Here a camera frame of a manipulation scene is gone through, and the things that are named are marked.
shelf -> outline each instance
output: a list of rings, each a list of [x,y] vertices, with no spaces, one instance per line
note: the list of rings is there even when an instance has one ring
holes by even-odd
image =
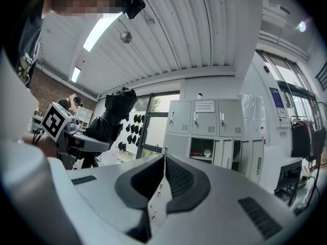
[[[212,157],[207,158],[207,157],[202,156],[202,155],[197,155],[197,156],[195,156],[195,155],[190,155],[190,158],[192,158],[192,159],[197,159],[197,160],[204,160],[204,161],[212,161],[212,160],[213,160]]]

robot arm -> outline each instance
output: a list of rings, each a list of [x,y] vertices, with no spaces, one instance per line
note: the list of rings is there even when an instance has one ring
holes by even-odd
[[[94,159],[94,153],[106,152],[110,149],[110,144],[107,142],[95,140],[79,132],[77,119],[58,103],[50,105],[41,126],[55,141],[58,154],[66,169],[73,169],[77,158]]]

locker door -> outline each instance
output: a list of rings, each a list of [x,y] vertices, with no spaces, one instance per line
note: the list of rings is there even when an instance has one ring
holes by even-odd
[[[242,141],[241,145],[241,165],[239,168],[239,173],[250,177],[251,171],[251,162],[252,162],[252,150],[251,150],[251,141]]]
[[[192,115],[192,134],[203,136],[216,136],[217,118],[216,106],[214,104],[215,112],[196,112],[196,101],[193,104]]]
[[[190,131],[191,102],[170,102],[168,132],[188,134]]]
[[[242,137],[242,107],[238,101],[218,101],[217,126],[220,137]]]
[[[231,169],[233,159],[233,139],[224,139],[223,141],[223,160],[221,166]]]
[[[264,143],[262,140],[255,140],[252,143],[252,166],[250,172],[250,180],[259,184],[262,165],[264,159]]]
[[[222,140],[215,140],[214,165],[221,166],[223,161]]]

fluorescent light tube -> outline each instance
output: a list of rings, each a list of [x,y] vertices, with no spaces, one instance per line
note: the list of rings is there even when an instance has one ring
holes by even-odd
[[[72,82],[76,82],[78,75],[80,74],[81,69],[78,67],[75,67],[73,76],[72,76]]]
[[[103,34],[103,32],[121,15],[122,13],[118,14],[108,14],[105,18],[99,19],[96,25],[93,27],[92,31],[88,35],[83,47],[91,51],[92,47],[95,45],[97,40]]]

paper sign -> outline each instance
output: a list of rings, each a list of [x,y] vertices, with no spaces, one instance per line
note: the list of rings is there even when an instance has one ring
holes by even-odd
[[[279,136],[284,138],[287,136],[287,133],[286,132],[279,132]]]
[[[196,101],[196,112],[215,112],[214,101]]]
[[[279,118],[287,118],[286,111],[284,108],[276,108],[276,109]]]

